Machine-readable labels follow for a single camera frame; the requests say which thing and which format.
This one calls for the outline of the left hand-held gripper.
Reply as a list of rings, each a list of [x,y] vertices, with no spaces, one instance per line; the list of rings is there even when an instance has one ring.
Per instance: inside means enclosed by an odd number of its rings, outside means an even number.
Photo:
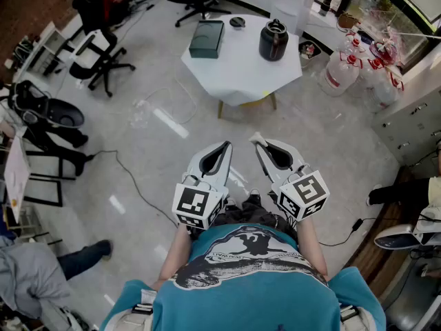
[[[224,210],[229,190],[225,186],[232,160],[229,141],[212,144],[190,160],[183,182],[176,184],[172,212],[177,223],[207,230]]]

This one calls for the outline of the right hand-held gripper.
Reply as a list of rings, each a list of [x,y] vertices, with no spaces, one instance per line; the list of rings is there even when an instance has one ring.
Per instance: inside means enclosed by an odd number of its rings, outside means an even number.
[[[295,147],[275,139],[266,141],[267,147],[255,145],[256,155],[265,176],[272,182],[276,205],[295,221],[319,213],[330,195],[320,172],[303,165]]]

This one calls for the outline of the person's right forearm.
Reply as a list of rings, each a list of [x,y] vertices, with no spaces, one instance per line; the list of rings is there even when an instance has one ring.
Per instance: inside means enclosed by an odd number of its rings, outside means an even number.
[[[311,217],[297,223],[297,235],[301,255],[328,281],[327,264]]]

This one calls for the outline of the clear water jug red cap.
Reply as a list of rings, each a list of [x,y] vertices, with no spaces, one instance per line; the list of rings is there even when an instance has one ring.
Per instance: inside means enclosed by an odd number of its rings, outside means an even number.
[[[360,39],[355,35],[347,35],[347,40],[343,44],[343,52],[346,55],[354,55],[355,57],[361,58],[366,55],[366,50],[360,44]]]
[[[327,95],[338,97],[356,81],[362,68],[356,55],[335,52],[320,74],[320,87]]]
[[[379,58],[364,58],[360,71],[362,98],[372,113],[388,108],[404,91],[402,81],[389,71]]]

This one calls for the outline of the black trash bin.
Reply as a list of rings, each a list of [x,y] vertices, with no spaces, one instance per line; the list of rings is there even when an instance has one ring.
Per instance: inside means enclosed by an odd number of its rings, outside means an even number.
[[[322,53],[322,50],[313,41],[306,40],[298,44],[298,53],[301,68],[305,69],[316,57]]]

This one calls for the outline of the dark green box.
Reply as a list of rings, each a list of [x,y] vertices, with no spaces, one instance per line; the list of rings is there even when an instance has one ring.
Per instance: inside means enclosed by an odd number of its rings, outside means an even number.
[[[225,24],[221,20],[199,21],[189,45],[191,58],[217,59],[224,32]]]

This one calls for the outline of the grey filing cabinet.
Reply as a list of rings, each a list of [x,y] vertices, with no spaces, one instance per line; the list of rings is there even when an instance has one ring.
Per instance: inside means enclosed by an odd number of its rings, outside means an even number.
[[[420,162],[441,140],[441,88],[401,109],[378,113],[372,128],[402,165]]]

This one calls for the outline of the person's teal printed shirt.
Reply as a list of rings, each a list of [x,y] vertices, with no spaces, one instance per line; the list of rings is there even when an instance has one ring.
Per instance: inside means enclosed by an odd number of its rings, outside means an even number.
[[[128,281],[99,331],[386,331],[357,268],[326,281],[283,232],[242,223],[191,240],[158,292]]]

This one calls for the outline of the white grey office chair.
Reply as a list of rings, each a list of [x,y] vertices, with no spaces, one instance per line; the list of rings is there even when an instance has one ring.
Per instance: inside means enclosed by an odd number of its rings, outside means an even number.
[[[441,207],[426,207],[415,225],[400,224],[387,228],[373,242],[385,250],[441,246]]]

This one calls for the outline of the red glass bowl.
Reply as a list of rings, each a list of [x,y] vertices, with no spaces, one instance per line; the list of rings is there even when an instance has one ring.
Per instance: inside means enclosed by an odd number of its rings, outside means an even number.
[[[392,64],[397,61],[398,49],[391,39],[372,41],[369,50],[375,57],[382,59],[384,63]]]

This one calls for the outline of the black thermos flask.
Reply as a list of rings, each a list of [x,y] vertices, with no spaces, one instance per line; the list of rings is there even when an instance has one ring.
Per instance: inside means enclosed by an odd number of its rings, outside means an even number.
[[[335,0],[321,0],[318,14],[326,17],[329,12],[335,13]]]

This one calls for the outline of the white-backed black office chair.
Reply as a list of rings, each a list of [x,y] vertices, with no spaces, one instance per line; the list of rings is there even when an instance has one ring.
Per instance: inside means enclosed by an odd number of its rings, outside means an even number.
[[[119,62],[118,58],[126,55],[127,50],[119,48],[114,51],[117,43],[118,38],[113,32],[94,30],[88,33],[70,55],[73,60],[69,69],[70,75],[79,81],[90,79],[90,90],[94,90],[95,83],[103,78],[105,93],[109,98],[113,97],[109,89],[110,72],[123,68],[136,70],[136,66],[130,63]]]

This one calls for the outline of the black high-back office chair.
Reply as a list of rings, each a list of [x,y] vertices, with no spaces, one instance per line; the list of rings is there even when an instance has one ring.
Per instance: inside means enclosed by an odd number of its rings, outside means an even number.
[[[117,37],[107,25],[104,0],[73,0],[72,7],[79,13],[85,35],[100,30],[107,41],[115,46]]]

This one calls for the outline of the white shelf unit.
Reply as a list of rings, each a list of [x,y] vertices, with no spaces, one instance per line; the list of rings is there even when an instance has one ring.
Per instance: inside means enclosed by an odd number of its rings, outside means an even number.
[[[53,63],[58,64],[57,50],[66,41],[59,29],[51,21],[38,36],[38,41],[32,44],[32,49],[25,55],[18,70],[13,76],[13,81],[19,81],[25,76],[35,79],[48,80]]]

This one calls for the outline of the black metal stool frame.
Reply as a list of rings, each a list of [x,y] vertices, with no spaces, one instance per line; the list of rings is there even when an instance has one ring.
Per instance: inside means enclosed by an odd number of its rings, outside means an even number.
[[[75,181],[75,177],[65,177],[63,175],[63,159],[58,156],[54,156],[52,154],[48,154],[46,152],[42,151],[36,151],[36,150],[26,150],[26,155],[28,157],[54,157],[58,159],[58,174],[57,175],[51,175],[51,174],[40,174],[40,173],[31,173],[30,174],[30,181],[36,181],[36,182],[42,182],[42,183],[53,183],[57,187],[57,201],[48,201],[44,199],[39,199],[36,197],[30,197],[28,195],[25,195],[23,200],[29,203],[35,203],[35,204],[41,204],[41,205],[48,205],[52,207],[62,207],[63,206],[63,197],[62,197],[62,185],[61,183],[63,181]]]

